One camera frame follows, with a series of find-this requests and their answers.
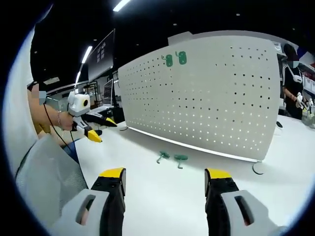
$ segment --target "person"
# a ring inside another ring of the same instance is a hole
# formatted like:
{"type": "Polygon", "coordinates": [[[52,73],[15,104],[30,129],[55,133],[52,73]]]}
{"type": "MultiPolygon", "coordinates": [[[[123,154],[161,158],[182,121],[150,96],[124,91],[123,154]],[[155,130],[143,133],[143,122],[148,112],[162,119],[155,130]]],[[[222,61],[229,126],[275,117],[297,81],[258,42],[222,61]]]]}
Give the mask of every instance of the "person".
{"type": "Polygon", "coordinates": [[[44,125],[58,126],[63,130],[72,130],[73,117],[68,112],[56,111],[49,105],[45,107],[40,103],[39,98],[39,84],[31,82],[28,86],[28,101],[30,106],[31,118],[33,122],[44,125]]]}
{"type": "Polygon", "coordinates": [[[299,58],[294,47],[288,43],[284,45],[283,51],[287,56],[283,85],[286,103],[285,114],[295,119],[302,119],[302,104],[297,99],[299,92],[303,94],[303,77],[298,67],[299,58]]]}

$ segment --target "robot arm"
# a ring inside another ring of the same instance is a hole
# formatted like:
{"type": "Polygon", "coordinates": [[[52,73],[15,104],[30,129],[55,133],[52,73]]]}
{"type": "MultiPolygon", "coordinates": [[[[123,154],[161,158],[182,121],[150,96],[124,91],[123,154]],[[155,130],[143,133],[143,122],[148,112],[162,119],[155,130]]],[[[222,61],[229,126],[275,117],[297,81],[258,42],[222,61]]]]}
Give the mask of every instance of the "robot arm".
{"type": "Polygon", "coordinates": [[[268,208],[246,190],[239,191],[228,172],[205,169],[209,235],[274,236],[283,227],[268,217],[268,208]]]}
{"type": "Polygon", "coordinates": [[[73,116],[73,131],[82,132],[88,139],[94,142],[102,142],[99,135],[87,122],[94,122],[99,125],[117,127],[110,118],[105,118],[99,113],[89,113],[91,109],[90,96],[88,94],[75,94],[70,92],[68,97],[70,115],[73,116]]]}
{"type": "Polygon", "coordinates": [[[57,236],[121,236],[125,212],[126,169],[117,168],[101,173],[92,186],[84,189],[62,209],[52,226],[57,236]],[[81,225],[84,212],[87,221],[81,225]]]}

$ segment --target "desk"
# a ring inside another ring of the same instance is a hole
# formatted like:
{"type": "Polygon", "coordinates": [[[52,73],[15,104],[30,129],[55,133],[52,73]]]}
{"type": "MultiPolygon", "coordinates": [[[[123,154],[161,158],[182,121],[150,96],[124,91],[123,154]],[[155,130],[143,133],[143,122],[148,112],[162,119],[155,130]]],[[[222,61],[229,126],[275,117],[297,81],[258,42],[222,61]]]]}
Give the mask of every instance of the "desk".
{"type": "Polygon", "coordinates": [[[103,112],[103,111],[106,111],[108,109],[111,109],[113,108],[114,106],[109,106],[109,105],[102,105],[100,107],[96,107],[92,110],[90,110],[88,113],[100,113],[100,112],[103,112]]]}
{"type": "Polygon", "coordinates": [[[299,212],[313,184],[315,131],[301,121],[279,116],[283,125],[268,150],[266,173],[258,176],[252,163],[221,157],[159,140],[133,130],[107,128],[103,142],[76,142],[88,187],[104,170],[126,168],[124,236],[206,236],[204,169],[230,172],[240,190],[246,189],[269,208],[278,225],[288,225],[299,212]],[[170,158],[156,163],[158,152],[189,156],[183,169],[170,158]]]}

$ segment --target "gray mesh chair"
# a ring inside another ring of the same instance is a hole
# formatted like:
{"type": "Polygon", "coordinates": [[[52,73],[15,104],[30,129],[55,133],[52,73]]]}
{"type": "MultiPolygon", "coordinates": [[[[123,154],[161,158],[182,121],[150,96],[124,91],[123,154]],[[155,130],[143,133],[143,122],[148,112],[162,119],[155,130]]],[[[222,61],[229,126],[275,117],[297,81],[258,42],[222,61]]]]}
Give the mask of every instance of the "gray mesh chair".
{"type": "Polygon", "coordinates": [[[16,184],[38,220],[50,228],[63,206],[87,188],[80,166],[47,134],[38,140],[16,173],[16,184]]]}

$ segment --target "white wall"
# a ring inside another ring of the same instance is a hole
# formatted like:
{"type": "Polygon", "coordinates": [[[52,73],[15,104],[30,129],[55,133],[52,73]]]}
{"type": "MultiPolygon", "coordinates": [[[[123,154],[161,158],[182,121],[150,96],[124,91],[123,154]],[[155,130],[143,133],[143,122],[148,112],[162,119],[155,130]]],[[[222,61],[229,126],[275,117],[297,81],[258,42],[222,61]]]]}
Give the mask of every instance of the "white wall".
{"type": "MultiPolygon", "coordinates": [[[[271,41],[275,41],[275,42],[279,42],[281,44],[285,44],[285,43],[290,43],[295,50],[298,49],[298,45],[271,35],[271,34],[266,34],[266,33],[260,33],[260,32],[254,32],[254,31],[245,31],[245,30],[220,30],[220,31],[212,31],[212,32],[205,32],[205,33],[198,33],[198,34],[191,34],[190,32],[185,32],[185,33],[181,33],[178,35],[174,35],[172,37],[168,38],[168,45],[173,45],[179,42],[183,42],[183,41],[187,41],[187,40],[191,40],[191,39],[196,39],[196,38],[204,38],[204,37],[211,37],[211,36],[222,36],[222,35],[241,35],[241,36],[250,36],[250,37],[257,37],[257,38],[264,38],[264,39],[269,39],[271,41]]],[[[305,63],[305,64],[312,64],[315,62],[315,58],[314,56],[309,53],[306,52],[301,58],[300,61],[305,63]]]]}

